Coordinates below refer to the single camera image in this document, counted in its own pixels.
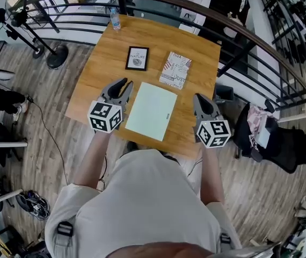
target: chair leg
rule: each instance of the chair leg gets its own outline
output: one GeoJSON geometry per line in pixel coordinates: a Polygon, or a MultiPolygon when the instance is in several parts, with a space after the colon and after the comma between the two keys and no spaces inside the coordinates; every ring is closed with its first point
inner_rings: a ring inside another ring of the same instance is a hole
{"type": "Polygon", "coordinates": [[[17,151],[15,148],[11,148],[11,151],[13,152],[14,156],[16,157],[16,159],[21,162],[23,161],[23,158],[19,157],[18,154],[17,154],[17,151]]]}
{"type": "Polygon", "coordinates": [[[237,147],[237,153],[235,154],[235,158],[239,160],[241,158],[241,149],[237,147]]]}
{"type": "Polygon", "coordinates": [[[14,208],[14,205],[10,203],[9,199],[6,199],[6,202],[9,204],[9,206],[11,206],[12,208],[14,208]]]}

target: tripod base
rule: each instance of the tripod base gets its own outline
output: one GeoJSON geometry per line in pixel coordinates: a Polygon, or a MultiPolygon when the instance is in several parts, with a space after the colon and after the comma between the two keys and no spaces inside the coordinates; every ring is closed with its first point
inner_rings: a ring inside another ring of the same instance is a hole
{"type": "Polygon", "coordinates": [[[44,45],[38,45],[37,49],[39,49],[37,52],[36,51],[33,52],[33,58],[34,59],[39,58],[45,52],[44,45]]]}
{"type": "Polygon", "coordinates": [[[68,48],[65,45],[59,45],[55,50],[56,54],[50,53],[47,58],[47,65],[51,69],[56,69],[57,67],[63,65],[67,56],[68,56],[68,48]]]}

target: forearm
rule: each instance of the forearm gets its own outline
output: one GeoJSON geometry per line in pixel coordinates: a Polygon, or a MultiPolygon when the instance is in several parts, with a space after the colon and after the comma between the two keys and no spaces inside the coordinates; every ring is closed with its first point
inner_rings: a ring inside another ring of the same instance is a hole
{"type": "Polygon", "coordinates": [[[97,132],[77,170],[74,184],[97,188],[111,134],[97,132]]]}
{"type": "Polygon", "coordinates": [[[202,159],[201,201],[205,205],[213,202],[224,204],[224,191],[215,148],[207,149],[202,146],[202,159]]]}

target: pink cloth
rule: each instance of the pink cloth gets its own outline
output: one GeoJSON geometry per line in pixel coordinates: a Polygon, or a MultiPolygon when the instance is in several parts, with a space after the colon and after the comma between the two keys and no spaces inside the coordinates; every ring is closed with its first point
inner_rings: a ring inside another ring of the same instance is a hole
{"type": "Polygon", "coordinates": [[[265,114],[268,117],[272,117],[272,114],[270,112],[264,111],[262,108],[250,104],[249,113],[247,114],[247,122],[249,124],[250,131],[252,133],[252,135],[250,135],[251,146],[254,147],[255,149],[257,149],[257,143],[254,140],[254,138],[256,137],[256,134],[258,132],[261,118],[265,114]]]}

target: book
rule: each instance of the book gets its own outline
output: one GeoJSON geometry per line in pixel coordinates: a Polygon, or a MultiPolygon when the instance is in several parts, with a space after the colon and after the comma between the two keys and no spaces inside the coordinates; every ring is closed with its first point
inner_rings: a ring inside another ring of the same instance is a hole
{"type": "Polygon", "coordinates": [[[184,86],[191,60],[171,52],[162,71],[159,81],[181,90],[184,86]]]}

